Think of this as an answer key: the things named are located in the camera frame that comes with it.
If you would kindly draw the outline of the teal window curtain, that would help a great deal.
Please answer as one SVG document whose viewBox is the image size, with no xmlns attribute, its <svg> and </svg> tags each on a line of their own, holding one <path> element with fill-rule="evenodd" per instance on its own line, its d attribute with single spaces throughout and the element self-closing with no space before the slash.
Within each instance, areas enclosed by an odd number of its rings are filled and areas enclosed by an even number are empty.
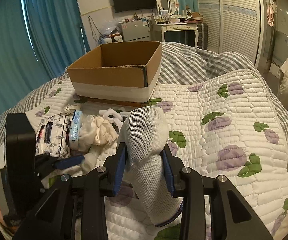
<svg viewBox="0 0 288 240">
<path fill-rule="evenodd" d="M 0 0 L 0 115 L 89 49 L 77 0 Z"/>
</svg>

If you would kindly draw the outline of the grey knitted sock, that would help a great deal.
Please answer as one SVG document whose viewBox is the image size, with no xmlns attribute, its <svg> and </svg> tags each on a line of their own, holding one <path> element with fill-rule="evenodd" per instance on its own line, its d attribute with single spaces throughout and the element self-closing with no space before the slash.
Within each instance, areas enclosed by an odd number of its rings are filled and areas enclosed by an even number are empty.
<svg viewBox="0 0 288 240">
<path fill-rule="evenodd" d="M 160 107 L 148 106 L 130 112 L 119 132 L 128 162 L 124 178 L 130 182 L 150 221 L 161 227 L 177 219 L 182 198 L 174 198 L 167 189 L 160 153 L 169 138 L 169 127 Z"/>
</svg>

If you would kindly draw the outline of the small grey refrigerator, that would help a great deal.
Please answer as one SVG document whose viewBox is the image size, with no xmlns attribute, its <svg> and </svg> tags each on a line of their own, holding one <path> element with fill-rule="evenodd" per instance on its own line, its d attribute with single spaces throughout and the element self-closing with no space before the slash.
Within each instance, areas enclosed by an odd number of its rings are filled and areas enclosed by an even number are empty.
<svg viewBox="0 0 288 240">
<path fill-rule="evenodd" d="M 145 19 L 120 23 L 124 42 L 150 41 L 148 21 Z"/>
</svg>

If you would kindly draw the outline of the white louvered wardrobe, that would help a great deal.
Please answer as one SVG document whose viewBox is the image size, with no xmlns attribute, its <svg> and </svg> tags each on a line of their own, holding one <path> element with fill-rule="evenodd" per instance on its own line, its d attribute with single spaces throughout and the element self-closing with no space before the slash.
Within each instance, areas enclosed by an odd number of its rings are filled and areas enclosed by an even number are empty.
<svg viewBox="0 0 288 240">
<path fill-rule="evenodd" d="M 260 45 L 259 0 L 198 0 L 198 4 L 208 25 L 208 50 L 235 51 L 255 64 Z"/>
</svg>

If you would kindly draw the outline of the white dressing table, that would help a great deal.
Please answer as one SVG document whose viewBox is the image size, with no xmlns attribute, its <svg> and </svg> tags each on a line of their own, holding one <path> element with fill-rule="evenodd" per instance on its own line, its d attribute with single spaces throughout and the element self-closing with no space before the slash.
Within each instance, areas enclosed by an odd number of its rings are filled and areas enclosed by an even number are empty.
<svg viewBox="0 0 288 240">
<path fill-rule="evenodd" d="M 187 32 L 193 31 L 195 34 L 194 40 L 194 47 L 197 48 L 198 38 L 199 38 L 199 31 L 197 29 L 196 23 L 151 23 L 150 24 L 150 40 L 151 41 L 158 41 L 158 42 L 165 42 L 165 33 L 173 33 L 173 32 L 180 32 L 184 31 L 185 37 L 187 39 Z"/>
</svg>

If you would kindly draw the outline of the white vanity mirror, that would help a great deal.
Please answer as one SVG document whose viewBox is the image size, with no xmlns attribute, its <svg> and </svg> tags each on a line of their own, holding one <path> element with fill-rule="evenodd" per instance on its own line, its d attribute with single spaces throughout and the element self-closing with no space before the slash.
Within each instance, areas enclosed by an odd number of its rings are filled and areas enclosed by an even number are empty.
<svg viewBox="0 0 288 240">
<path fill-rule="evenodd" d="M 163 18 L 176 15 L 178 13 L 178 6 L 178 0 L 157 0 L 159 15 Z"/>
</svg>

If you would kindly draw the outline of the grey checkered blanket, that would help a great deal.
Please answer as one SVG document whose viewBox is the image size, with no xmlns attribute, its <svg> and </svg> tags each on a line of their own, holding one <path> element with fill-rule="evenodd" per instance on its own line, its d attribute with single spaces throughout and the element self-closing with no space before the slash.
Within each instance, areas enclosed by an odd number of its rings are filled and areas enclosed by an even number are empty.
<svg viewBox="0 0 288 240">
<path fill-rule="evenodd" d="M 218 54 L 181 43 L 164 42 L 162 44 L 161 73 L 158 83 L 193 85 L 238 69 L 256 71 L 252 62 L 240 53 L 231 51 Z M 55 89 L 60 81 L 67 77 L 68 73 L 64 72 L 61 76 L 41 85 L 27 94 L 14 107 L 0 115 L 0 145 L 4 140 L 6 115 L 8 113 L 25 113 L 34 109 Z M 274 94 L 271 97 L 288 143 L 288 111 Z"/>
</svg>

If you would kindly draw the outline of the white sock bundle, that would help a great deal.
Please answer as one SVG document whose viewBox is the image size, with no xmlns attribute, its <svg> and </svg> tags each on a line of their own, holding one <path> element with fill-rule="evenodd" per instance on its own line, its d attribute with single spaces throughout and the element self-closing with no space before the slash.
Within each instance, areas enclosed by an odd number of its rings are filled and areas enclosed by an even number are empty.
<svg viewBox="0 0 288 240">
<path fill-rule="evenodd" d="M 81 106 L 80 104 L 73 104 L 73 105 L 66 105 L 62 110 L 62 114 L 67 116 L 73 114 L 75 111 L 80 111 Z"/>
</svg>

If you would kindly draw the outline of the floral tissue pack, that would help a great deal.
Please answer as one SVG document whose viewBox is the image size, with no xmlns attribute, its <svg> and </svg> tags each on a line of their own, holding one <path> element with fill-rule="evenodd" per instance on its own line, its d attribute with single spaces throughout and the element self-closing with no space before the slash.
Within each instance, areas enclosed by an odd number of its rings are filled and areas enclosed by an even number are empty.
<svg viewBox="0 0 288 240">
<path fill-rule="evenodd" d="M 68 116 L 58 114 L 43 118 L 36 134 L 36 155 L 47 154 L 57 159 L 70 157 Z"/>
</svg>

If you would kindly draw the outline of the white storage box stack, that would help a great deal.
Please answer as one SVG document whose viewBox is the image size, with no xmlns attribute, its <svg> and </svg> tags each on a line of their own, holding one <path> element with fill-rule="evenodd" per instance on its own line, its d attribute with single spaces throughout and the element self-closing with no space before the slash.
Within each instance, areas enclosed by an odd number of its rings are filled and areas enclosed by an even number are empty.
<svg viewBox="0 0 288 240">
<path fill-rule="evenodd" d="M 123 37 L 120 33 L 107 35 L 103 38 L 101 44 L 123 42 Z"/>
</svg>

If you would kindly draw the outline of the white cloth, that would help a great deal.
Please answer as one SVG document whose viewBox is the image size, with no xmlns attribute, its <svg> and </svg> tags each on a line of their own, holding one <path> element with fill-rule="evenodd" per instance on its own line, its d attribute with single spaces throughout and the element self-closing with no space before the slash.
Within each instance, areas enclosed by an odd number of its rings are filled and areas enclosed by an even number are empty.
<svg viewBox="0 0 288 240">
<path fill-rule="evenodd" d="M 83 115 L 78 139 L 69 141 L 72 151 L 83 153 L 81 168 L 88 173 L 96 166 L 104 146 L 110 146 L 118 137 L 112 124 L 101 116 Z"/>
</svg>

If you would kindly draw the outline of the open cardboard box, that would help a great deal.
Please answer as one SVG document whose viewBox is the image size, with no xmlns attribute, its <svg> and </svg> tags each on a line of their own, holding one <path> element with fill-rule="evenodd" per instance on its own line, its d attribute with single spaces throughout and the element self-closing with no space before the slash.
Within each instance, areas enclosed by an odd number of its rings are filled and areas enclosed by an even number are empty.
<svg viewBox="0 0 288 240">
<path fill-rule="evenodd" d="M 106 43 L 80 57 L 67 72 L 79 96 L 145 103 L 160 76 L 161 58 L 158 41 Z"/>
</svg>

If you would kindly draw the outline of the blue white tissue packet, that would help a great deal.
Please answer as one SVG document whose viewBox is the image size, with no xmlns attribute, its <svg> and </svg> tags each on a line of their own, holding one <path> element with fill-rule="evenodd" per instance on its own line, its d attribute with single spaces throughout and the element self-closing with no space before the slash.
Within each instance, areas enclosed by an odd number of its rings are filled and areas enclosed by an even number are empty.
<svg viewBox="0 0 288 240">
<path fill-rule="evenodd" d="M 70 142 L 76 142 L 79 140 L 79 130 L 82 126 L 82 118 L 83 118 L 83 112 L 81 110 L 75 110 L 69 130 Z"/>
</svg>

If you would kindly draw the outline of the white floral quilt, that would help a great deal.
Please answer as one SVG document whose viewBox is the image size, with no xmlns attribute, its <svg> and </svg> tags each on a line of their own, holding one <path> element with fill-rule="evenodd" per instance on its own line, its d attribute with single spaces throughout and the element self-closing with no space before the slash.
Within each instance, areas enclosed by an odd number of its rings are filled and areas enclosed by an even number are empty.
<svg viewBox="0 0 288 240">
<path fill-rule="evenodd" d="M 25 113 L 32 127 L 78 102 L 69 81 L 51 81 L 40 105 L 10 112 Z M 288 218 L 288 114 L 252 70 L 236 70 L 197 85 L 157 85 L 152 106 L 164 110 L 168 144 L 184 165 L 201 175 L 224 174 L 261 218 L 274 239 L 282 239 Z M 0 167 L 4 166 L 5 116 L 0 117 Z M 155 227 L 130 183 L 121 196 L 105 200 L 109 239 L 178 239 L 180 217 Z"/>
</svg>

